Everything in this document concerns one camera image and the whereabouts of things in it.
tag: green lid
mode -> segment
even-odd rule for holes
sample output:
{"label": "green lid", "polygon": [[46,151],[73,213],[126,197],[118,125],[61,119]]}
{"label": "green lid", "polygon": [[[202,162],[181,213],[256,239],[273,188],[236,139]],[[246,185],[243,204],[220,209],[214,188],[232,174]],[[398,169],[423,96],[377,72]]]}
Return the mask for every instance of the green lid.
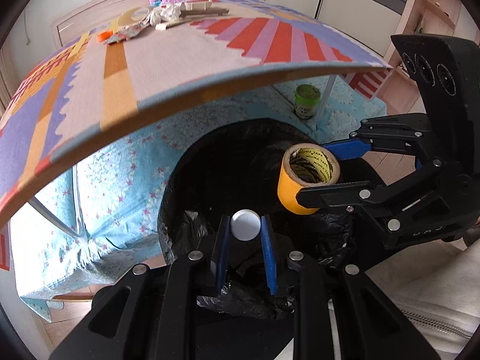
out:
{"label": "green lid", "polygon": [[299,85],[295,91],[295,99],[298,105],[312,107],[316,105],[320,99],[320,90],[310,84]]}

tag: black plastic bag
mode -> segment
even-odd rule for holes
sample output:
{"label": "black plastic bag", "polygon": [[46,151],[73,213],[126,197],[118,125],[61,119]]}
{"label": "black plastic bag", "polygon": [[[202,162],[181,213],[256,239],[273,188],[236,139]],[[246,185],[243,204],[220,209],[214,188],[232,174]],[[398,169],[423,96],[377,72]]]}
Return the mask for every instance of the black plastic bag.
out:
{"label": "black plastic bag", "polygon": [[[296,215],[277,197],[282,157],[297,143],[315,142],[289,124],[257,119],[218,128],[190,147],[175,167],[160,207],[158,234],[166,263],[217,232],[223,214],[251,209],[269,214],[274,232],[290,237],[296,250],[324,266],[341,266],[355,249],[351,217],[323,211]],[[342,161],[340,177],[351,181],[350,174],[364,166],[363,160]],[[270,295],[261,255],[229,269],[219,297],[198,297],[197,303],[263,319],[282,319],[293,310],[291,299]]]}

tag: white bottle cap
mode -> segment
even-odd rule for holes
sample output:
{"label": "white bottle cap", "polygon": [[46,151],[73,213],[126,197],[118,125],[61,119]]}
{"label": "white bottle cap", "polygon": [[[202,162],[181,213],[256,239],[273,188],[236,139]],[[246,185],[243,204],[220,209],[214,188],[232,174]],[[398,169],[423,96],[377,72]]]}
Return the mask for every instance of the white bottle cap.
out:
{"label": "white bottle cap", "polygon": [[260,233],[260,216],[252,210],[240,210],[232,215],[230,230],[240,241],[250,241]]}

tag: zipper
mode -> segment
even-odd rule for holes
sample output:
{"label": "zipper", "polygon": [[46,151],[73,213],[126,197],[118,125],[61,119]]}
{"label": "zipper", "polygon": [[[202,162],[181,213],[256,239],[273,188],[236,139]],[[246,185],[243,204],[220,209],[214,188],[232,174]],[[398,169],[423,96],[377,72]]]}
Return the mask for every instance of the zipper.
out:
{"label": "zipper", "polygon": [[416,312],[402,309],[401,307],[399,309],[417,328],[434,330],[435,332],[447,334],[452,338],[462,341],[468,341],[472,338],[473,332],[467,330],[462,323],[455,322],[448,318],[442,318],[442,321],[440,321],[437,318],[427,317]]}

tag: clear tape roll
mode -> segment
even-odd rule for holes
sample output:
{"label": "clear tape roll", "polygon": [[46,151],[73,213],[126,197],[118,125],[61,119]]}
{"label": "clear tape roll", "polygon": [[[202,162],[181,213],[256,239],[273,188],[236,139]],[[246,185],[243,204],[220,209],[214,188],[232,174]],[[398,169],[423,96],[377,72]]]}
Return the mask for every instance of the clear tape roll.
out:
{"label": "clear tape roll", "polygon": [[297,193],[302,188],[335,184],[339,177],[340,165],[332,153],[321,146],[299,143],[283,155],[278,198],[287,210],[295,214],[313,214],[318,208],[306,208],[298,204]]}

